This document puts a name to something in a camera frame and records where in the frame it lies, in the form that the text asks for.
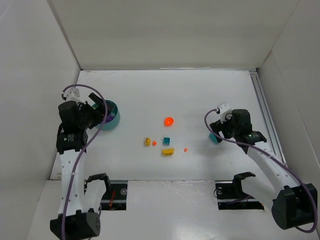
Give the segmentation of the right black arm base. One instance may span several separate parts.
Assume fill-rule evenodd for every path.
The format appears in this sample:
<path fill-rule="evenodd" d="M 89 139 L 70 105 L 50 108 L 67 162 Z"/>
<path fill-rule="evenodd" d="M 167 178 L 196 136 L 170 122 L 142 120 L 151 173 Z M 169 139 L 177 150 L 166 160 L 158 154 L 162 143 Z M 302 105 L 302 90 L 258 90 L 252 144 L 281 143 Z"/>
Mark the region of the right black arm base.
<path fill-rule="evenodd" d="M 256 175 L 251 172 L 238 173 L 232 180 L 216 180 L 213 196 L 219 210 L 264 210 L 264 205 L 243 192 L 242 180 Z"/>

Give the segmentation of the teal divided round container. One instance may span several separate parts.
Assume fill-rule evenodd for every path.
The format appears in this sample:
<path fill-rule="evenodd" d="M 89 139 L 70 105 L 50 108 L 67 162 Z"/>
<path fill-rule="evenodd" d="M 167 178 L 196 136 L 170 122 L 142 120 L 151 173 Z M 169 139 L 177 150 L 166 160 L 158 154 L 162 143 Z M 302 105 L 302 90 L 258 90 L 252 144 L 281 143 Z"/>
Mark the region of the teal divided round container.
<path fill-rule="evenodd" d="M 105 102 L 107 104 L 108 114 L 106 121 L 103 124 L 102 131 L 111 131 L 116 128 L 120 122 L 120 112 L 113 101 L 106 100 Z"/>

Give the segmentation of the yellow curved lego brick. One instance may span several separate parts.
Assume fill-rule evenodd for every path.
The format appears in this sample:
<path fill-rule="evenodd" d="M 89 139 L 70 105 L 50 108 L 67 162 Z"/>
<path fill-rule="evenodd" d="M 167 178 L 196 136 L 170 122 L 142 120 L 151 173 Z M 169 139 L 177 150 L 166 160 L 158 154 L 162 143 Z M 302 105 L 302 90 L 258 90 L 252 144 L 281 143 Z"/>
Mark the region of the yellow curved lego brick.
<path fill-rule="evenodd" d="M 165 148 L 161 150 L 161 154 L 165 157 L 172 156 L 175 153 L 174 148 Z"/>

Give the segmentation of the orange round lego piece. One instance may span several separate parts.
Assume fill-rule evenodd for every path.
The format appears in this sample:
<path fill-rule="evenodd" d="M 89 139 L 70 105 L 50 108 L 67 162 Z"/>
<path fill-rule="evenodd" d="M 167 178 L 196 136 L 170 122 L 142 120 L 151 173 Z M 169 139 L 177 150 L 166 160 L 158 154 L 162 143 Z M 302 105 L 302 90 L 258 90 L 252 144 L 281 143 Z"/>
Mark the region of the orange round lego piece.
<path fill-rule="evenodd" d="M 166 117 L 164 119 L 164 126 L 171 127 L 174 124 L 174 119 L 172 117 Z"/>

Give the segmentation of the teal square lego brick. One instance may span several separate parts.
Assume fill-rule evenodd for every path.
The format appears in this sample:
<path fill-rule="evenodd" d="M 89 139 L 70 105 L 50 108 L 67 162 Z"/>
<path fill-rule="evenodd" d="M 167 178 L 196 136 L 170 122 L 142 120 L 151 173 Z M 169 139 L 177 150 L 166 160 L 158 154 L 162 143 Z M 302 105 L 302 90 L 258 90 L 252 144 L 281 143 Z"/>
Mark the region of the teal square lego brick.
<path fill-rule="evenodd" d="M 164 137 L 163 140 L 162 140 L 162 144 L 164 146 L 169 146 L 171 143 L 171 139 L 169 137 Z"/>

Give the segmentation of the purple curved lego brick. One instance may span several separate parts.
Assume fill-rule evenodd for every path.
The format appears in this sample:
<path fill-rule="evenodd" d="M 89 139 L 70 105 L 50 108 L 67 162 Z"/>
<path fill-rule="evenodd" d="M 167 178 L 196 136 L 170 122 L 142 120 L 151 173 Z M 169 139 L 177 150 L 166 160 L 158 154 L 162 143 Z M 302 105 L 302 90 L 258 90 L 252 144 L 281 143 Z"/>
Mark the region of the purple curved lego brick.
<path fill-rule="evenodd" d="M 109 123 L 109 122 L 113 121 L 114 118 L 115 118 L 114 115 L 109 114 L 104 122 L 105 123 Z"/>

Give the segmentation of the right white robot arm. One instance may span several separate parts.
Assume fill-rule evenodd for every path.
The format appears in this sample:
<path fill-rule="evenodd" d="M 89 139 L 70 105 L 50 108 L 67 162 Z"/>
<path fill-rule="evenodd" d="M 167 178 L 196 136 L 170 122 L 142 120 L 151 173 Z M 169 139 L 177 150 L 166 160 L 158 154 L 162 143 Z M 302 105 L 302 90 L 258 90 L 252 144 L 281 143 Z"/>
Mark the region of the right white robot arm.
<path fill-rule="evenodd" d="M 237 201 L 254 198 L 271 211 L 275 223 L 283 230 L 295 228 L 312 233 L 318 225 L 318 191 L 305 184 L 285 166 L 270 148 L 267 138 L 254 131 L 246 109 L 232 109 L 223 102 L 213 110 L 219 120 L 205 126 L 214 142 L 236 144 L 267 177 L 267 186 L 252 172 L 234 175 L 229 193 Z"/>

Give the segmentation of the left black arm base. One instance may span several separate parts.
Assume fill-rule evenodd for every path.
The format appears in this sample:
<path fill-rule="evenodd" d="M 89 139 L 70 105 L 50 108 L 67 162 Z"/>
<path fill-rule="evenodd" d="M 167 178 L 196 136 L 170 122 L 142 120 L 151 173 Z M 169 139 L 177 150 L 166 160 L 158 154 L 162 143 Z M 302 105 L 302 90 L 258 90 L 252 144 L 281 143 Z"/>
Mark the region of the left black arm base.
<path fill-rule="evenodd" d="M 125 211 L 127 209 L 127 180 L 110 180 L 106 173 L 91 175 L 84 180 L 84 193 L 89 183 L 93 181 L 103 181 L 106 186 L 100 202 L 103 211 Z"/>

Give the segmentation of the teal rounded lego brick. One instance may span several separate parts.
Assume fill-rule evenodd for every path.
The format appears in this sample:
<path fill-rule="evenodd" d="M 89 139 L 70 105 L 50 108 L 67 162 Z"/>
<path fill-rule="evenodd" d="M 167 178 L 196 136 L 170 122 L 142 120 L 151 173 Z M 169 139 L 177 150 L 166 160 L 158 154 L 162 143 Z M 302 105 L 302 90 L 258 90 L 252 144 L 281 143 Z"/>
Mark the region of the teal rounded lego brick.
<path fill-rule="evenodd" d="M 209 138 L 212 140 L 212 142 L 214 144 L 219 144 L 221 142 L 221 140 L 219 138 L 217 138 L 214 134 L 210 133 L 209 134 Z"/>

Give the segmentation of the aluminium rail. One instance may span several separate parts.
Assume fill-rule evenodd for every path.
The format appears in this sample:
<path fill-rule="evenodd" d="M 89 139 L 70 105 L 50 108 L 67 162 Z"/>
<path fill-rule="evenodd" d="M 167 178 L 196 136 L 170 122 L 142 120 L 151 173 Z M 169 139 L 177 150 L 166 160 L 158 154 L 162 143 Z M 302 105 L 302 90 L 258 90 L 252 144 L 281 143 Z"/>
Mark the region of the aluminium rail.
<path fill-rule="evenodd" d="M 268 103 L 262 88 L 262 84 L 258 75 L 257 70 L 250 70 L 249 76 L 251 78 L 253 88 L 256 93 L 257 101 L 262 113 L 262 118 L 267 130 L 268 143 L 270 144 L 275 155 L 282 161 L 282 163 L 287 166 L 287 162 L 282 150 L 282 146 L 272 119 L 271 112 L 268 107 Z"/>

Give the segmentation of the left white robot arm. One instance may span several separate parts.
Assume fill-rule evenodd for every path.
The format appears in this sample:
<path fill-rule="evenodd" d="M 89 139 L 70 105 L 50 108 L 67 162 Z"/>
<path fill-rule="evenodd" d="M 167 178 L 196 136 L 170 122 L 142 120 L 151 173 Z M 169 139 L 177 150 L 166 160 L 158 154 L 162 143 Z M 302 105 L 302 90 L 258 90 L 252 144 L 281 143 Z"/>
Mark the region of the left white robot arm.
<path fill-rule="evenodd" d="M 61 124 L 56 148 L 61 164 L 61 197 L 57 217 L 50 220 L 50 231 L 60 240 L 89 240 L 101 232 L 101 200 L 110 190 L 106 173 L 84 178 L 87 148 L 92 142 L 87 130 L 107 116 L 106 102 L 94 93 L 88 96 L 96 107 L 68 93 L 58 106 Z"/>

